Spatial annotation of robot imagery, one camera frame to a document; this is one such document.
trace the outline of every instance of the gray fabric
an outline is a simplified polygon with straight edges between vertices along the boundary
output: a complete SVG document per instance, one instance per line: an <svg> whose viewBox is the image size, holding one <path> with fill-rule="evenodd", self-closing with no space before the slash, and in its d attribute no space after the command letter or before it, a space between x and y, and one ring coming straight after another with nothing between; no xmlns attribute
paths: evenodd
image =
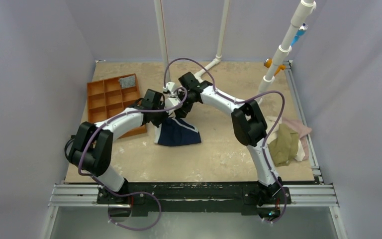
<svg viewBox="0 0 382 239"><path fill-rule="evenodd" d="M121 83L121 87L128 88L135 86L135 76L127 76L123 78L119 78L119 82Z"/></svg>

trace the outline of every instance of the navy blue cloth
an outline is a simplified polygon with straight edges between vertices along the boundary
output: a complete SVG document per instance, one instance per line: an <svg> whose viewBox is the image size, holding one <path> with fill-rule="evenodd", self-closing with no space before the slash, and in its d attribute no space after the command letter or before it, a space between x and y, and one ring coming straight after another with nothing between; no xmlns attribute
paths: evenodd
<svg viewBox="0 0 382 239"><path fill-rule="evenodd" d="M182 146L201 143L198 129L180 118L167 118L156 128L156 144Z"/></svg>

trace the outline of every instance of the wooden organizer tray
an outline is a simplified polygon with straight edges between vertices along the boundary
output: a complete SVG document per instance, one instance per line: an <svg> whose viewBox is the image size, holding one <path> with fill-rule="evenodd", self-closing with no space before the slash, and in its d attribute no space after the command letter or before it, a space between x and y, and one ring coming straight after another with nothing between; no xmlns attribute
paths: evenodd
<svg viewBox="0 0 382 239"><path fill-rule="evenodd" d="M135 86L121 88L119 78L135 76ZM89 122L96 123L115 116L141 98L135 74L118 76L87 83L87 109ZM121 138L146 133L146 125L128 131Z"/></svg>

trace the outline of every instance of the white pipe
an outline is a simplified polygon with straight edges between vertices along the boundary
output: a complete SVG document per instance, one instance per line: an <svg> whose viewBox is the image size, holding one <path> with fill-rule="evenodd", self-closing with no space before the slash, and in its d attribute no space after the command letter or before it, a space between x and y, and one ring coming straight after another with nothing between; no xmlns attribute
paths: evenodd
<svg viewBox="0 0 382 239"><path fill-rule="evenodd" d="M293 14L292 19L290 20L290 27L286 32L282 44L279 45L276 53L273 56L272 64L267 70L266 75L263 77L258 87L259 93L265 92L275 80L274 74L277 68L283 63L285 57L292 50L290 44L292 43L296 32L305 22L306 18L312 13L315 7L316 3L314 0L301 0L301 2L299 3L298 7L295 10L295 13Z"/></svg>
<svg viewBox="0 0 382 239"><path fill-rule="evenodd" d="M229 5L230 5L230 0L225 0L223 2L222 22L220 23L219 41L217 43L216 57L208 65L205 66L207 70L210 70L210 68L219 64L222 58L223 38L225 36L226 20L228 19ZM202 82L201 76L204 73L205 73L205 70L201 69L198 72L196 72L194 76L198 81Z"/></svg>
<svg viewBox="0 0 382 239"><path fill-rule="evenodd" d="M168 46L166 44L165 21L163 19L162 0L154 0L154 8L156 10L157 29L159 31L160 50L162 51L163 63L166 69L166 67L169 64L169 60L168 60ZM171 74L168 69L168 72L166 73L166 82L170 82L170 81L171 81Z"/></svg>
<svg viewBox="0 0 382 239"><path fill-rule="evenodd" d="M216 58L222 57L223 38L225 36L226 20L228 19L230 0L225 0L223 3L222 22L220 23L219 42L217 43Z"/></svg>

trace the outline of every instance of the folded fabric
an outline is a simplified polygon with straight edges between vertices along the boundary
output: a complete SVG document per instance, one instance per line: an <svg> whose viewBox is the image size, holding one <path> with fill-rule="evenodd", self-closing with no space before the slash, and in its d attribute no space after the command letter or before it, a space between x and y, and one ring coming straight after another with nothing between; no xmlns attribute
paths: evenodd
<svg viewBox="0 0 382 239"><path fill-rule="evenodd" d="M298 133L286 124L279 124L277 138L268 144L270 156L276 167L289 165L298 153Z"/></svg>
<svg viewBox="0 0 382 239"><path fill-rule="evenodd" d="M276 116L266 116L265 120L267 123L267 132L273 127L273 124L278 118ZM273 129L270 136L267 138L267 144L271 143L273 140L275 140L278 137L277 131L279 129L279 124L282 123L282 118L279 119L278 124ZM305 158L305 151L304 147L302 145L302 142L298 140L298 153L296 154L295 160L296 161L302 161Z"/></svg>
<svg viewBox="0 0 382 239"><path fill-rule="evenodd" d="M287 119L285 117L282 117L282 122L289 126L289 128L298 132L299 138L301 140L301 145L305 153L303 160L307 160L309 158L309 149L306 136L312 132L312 129L310 127L305 126L304 123L302 123L302 121L298 119Z"/></svg>
<svg viewBox="0 0 382 239"><path fill-rule="evenodd" d="M180 118L167 118L156 127L154 143L164 146L182 146L201 143L198 129Z"/></svg>

